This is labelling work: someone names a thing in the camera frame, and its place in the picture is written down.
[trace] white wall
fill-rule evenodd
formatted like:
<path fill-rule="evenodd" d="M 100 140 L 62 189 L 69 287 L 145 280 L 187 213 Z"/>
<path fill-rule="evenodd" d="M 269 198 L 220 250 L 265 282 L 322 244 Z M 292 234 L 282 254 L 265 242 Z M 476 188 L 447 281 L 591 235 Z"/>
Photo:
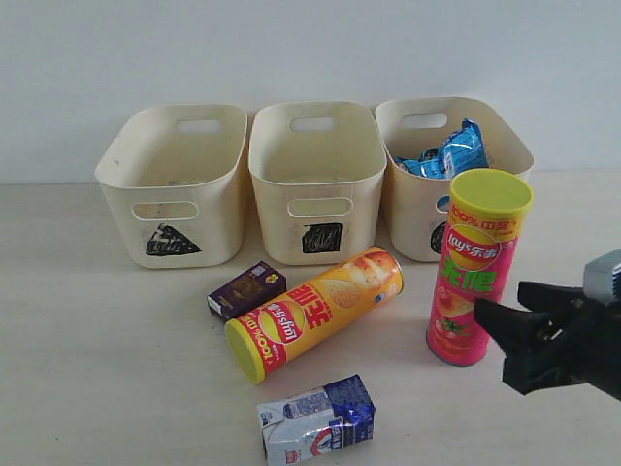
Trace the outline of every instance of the white wall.
<path fill-rule="evenodd" d="M 0 1 L 0 183 L 93 181 L 162 103 L 463 95 L 539 168 L 621 167 L 618 0 Z"/>

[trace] small purple box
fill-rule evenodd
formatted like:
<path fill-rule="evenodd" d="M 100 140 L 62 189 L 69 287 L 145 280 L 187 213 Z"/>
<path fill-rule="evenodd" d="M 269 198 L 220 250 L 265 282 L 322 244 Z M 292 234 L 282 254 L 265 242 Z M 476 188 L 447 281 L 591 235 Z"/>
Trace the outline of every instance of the small purple box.
<path fill-rule="evenodd" d="M 261 261 L 207 297 L 212 313 L 224 321 L 239 317 L 280 296 L 286 277 Z"/>

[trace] potato chip can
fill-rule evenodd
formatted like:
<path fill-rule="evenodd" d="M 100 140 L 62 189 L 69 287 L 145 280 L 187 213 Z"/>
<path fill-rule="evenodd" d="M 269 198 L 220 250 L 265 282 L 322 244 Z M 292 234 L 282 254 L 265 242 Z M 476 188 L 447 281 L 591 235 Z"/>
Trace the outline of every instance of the potato chip can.
<path fill-rule="evenodd" d="M 373 247 L 226 323 L 226 339 L 254 383 L 399 294 L 397 260 Z"/>
<path fill-rule="evenodd" d="M 533 191 L 501 170 L 473 169 L 450 184 L 427 344 L 444 362 L 471 366 L 489 335 L 475 321 L 474 299 L 500 301 Z"/>

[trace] black label on basket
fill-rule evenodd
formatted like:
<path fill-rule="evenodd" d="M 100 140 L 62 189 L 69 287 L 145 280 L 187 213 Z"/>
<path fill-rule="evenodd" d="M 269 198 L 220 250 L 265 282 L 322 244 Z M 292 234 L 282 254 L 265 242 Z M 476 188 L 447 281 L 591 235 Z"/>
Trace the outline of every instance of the black label on basket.
<path fill-rule="evenodd" d="M 160 223 L 147 243 L 147 255 L 165 257 L 200 252 L 201 249 L 172 226 Z"/>
<path fill-rule="evenodd" d="M 306 225 L 306 227 L 310 229 L 302 237 L 302 252 L 304 254 L 341 250 L 341 235 L 343 233 L 341 223 L 319 223 Z"/>
<path fill-rule="evenodd" d="M 446 222 L 443 221 L 431 234 L 431 249 L 434 250 L 436 254 L 440 254 L 442 252 L 442 239 L 444 238 L 445 225 Z"/>

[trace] plastic storage basket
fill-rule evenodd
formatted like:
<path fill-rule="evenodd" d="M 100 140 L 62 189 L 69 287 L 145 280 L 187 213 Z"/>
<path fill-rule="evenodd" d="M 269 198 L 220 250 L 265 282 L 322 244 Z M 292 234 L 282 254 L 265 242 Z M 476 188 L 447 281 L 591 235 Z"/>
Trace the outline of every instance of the plastic storage basket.
<path fill-rule="evenodd" d="M 231 105 L 155 107 L 125 124 L 95 175 L 137 264 L 206 267 L 237 253 L 246 126 Z"/>
<path fill-rule="evenodd" d="M 464 118 L 477 122 L 492 168 L 527 180 L 534 159 L 517 135 L 488 105 L 462 97 L 392 100 L 376 107 L 376 121 L 392 156 L 417 158 L 438 147 Z M 440 259 L 448 207 L 449 180 L 417 177 L 399 168 L 391 156 L 381 209 L 393 246 L 414 260 Z"/>
<path fill-rule="evenodd" d="M 366 107 L 310 102 L 263 109 L 248 165 L 273 259 L 331 264 L 373 244 L 386 157 Z"/>

